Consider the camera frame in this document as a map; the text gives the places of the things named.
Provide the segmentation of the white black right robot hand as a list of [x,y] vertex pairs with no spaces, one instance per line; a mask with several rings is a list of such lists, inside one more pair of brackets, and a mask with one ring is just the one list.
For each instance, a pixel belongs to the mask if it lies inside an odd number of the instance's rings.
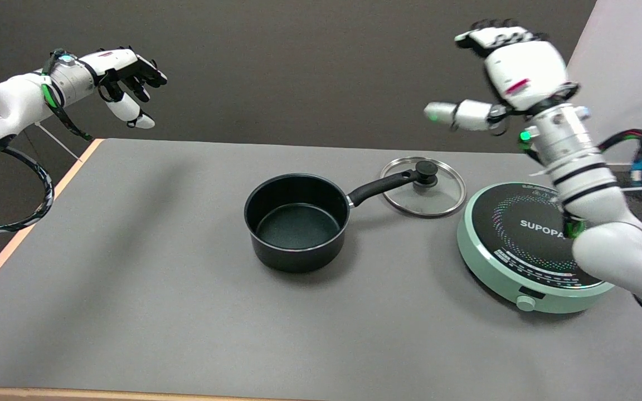
[[484,19],[454,37],[458,48],[483,61],[485,79],[496,101],[430,102],[425,116],[452,129],[494,130],[510,116],[537,116],[545,107],[571,99],[580,85],[568,78],[560,52],[545,33],[514,20]]

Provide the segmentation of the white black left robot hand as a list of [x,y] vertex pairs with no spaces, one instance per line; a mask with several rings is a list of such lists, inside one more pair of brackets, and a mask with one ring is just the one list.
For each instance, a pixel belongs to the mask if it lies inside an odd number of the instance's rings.
[[139,105],[150,101],[148,86],[160,88],[168,83],[155,61],[143,58],[130,47],[101,49],[78,61],[89,70],[94,88],[117,119],[130,129],[155,127],[154,119]]

